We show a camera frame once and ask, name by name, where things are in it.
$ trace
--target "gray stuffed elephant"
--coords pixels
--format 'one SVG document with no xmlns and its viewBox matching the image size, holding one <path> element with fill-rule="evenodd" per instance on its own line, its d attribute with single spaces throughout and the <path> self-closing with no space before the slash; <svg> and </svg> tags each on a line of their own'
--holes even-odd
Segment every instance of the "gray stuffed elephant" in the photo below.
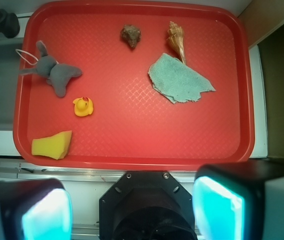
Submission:
<svg viewBox="0 0 284 240">
<path fill-rule="evenodd" d="M 66 94 L 66 85 L 69 80 L 82 75 L 82 71 L 75 66 L 57 63 L 52 56 L 48 55 L 46 46 L 42 41 L 38 41 L 36 46 L 41 54 L 36 67 L 22 69 L 20 70 L 20 74 L 38 74 L 47 78 L 46 82 L 53 86 L 56 95 L 60 98 L 64 97 Z"/>
</svg>

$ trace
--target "blue cloth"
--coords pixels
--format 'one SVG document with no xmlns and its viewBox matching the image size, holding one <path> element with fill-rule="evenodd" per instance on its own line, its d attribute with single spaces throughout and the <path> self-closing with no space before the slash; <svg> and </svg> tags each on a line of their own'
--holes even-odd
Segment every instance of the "blue cloth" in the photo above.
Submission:
<svg viewBox="0 0 284 240">
<path fill-rule="evenodd" d="M 150 67 L 148 74 L 153 88 L 172 103 L 196 102 L 200 93 L 215 91 L 209 80 L 166 53 Z"/>
</svg>

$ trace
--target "conch shell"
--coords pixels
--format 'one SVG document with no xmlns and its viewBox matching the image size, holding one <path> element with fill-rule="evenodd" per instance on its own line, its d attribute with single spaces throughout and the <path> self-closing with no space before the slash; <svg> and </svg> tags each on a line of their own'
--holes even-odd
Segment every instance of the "conch shell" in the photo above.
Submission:
<svg viewBox="0 0 284 240">
<path fill-rule="evenodd" d="M 184 31 L 183 28 L 174 22 L 170 22 L 170 29 L 167 31 L 169 38 L 167 39 L 168 44 L 174 51 L 177 52 L 181 61 L 186 65 L 186 58 L 184 53 L 183 39 Z"/>
</svg>

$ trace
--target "yellow rubber duck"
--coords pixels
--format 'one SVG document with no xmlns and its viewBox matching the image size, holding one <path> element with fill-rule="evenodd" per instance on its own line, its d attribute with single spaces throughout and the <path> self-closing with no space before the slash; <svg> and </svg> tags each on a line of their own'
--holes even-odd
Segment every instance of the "yellow rubber duck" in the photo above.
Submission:
<svg viewBox="0 0 284 240">
<path fill-rule="evenodd" d="M 73 101 L 74 112 L 79 117 L 85 117 L 93 113 L 93 102 L 88 97 L 80 97 Z"/>
</svg>

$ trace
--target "yellow sponge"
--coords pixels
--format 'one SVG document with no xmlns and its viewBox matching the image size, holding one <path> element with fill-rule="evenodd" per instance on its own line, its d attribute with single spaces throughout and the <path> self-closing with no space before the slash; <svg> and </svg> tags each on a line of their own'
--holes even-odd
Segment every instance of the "yellow sponge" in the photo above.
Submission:
<svg viewBox="0 0 284 240">
<path fill-rule="evenodd" d="M 72 131 L 62 131 L 56 135 L 34 139 L 32 155 L 41 155 L 53 159 L 63 159 L 68 153 Z"/>
</svg>

